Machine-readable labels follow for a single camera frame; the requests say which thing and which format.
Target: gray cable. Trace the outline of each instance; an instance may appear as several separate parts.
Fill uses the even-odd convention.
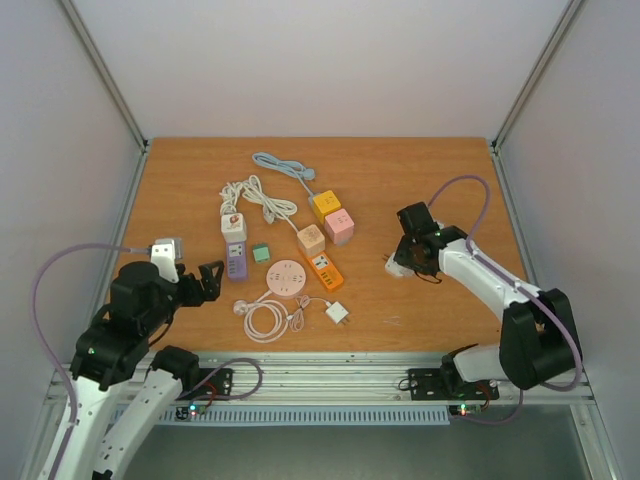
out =
[[[306,180],[313,180],[316,178],[316,172],[313,168],[307,168],[302,163],[295,160],[280,160],[279,158],[271,155],[270,153],[258,152],[254,153],[253,161],[256,165],[276,172],[284,173],[289,177],[297,178],[302,186],[310,196],[314,196],[315,193],[311,191],[307,185]]]

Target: floor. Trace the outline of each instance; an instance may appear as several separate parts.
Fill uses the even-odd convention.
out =
[[[494,414],[504,415],[497,408]],[[568,407],[450,427],[155,427],[125,480],[590,478]]]

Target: purple power strip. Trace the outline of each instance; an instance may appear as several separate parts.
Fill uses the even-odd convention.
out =
[[[227,243],[227,276],[232,282],[249,279],[247,242]]]

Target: power adapter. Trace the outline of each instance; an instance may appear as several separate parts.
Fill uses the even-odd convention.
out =
[[[309,203],[334,244],[342,246],[351,239],[355,223],[332,190],[309,197]]]
[[[303,228],[297,233],[297,237],[298,248],[305,257],[313,257],[324,252],[326,245],[324,235],[316,225],[311,224]]]
[[[335,323],[336,325],[348,323],[347,315],[349,312],[346,308],[342,306],[340,302],[333,302],[333,304],[325,310],[327,316]]]
[[[247,241],[247,223],[239,212],[227,213],[220,217],[220,231],[227,243]]]

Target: orange power strip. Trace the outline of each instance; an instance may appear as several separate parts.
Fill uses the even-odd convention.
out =
[[[337,290],[344,283],[344,278],[325,252],[313,257],[305,256],[305,258],[311,265],[311,270],[315,272],[324,288],[329,292]]]

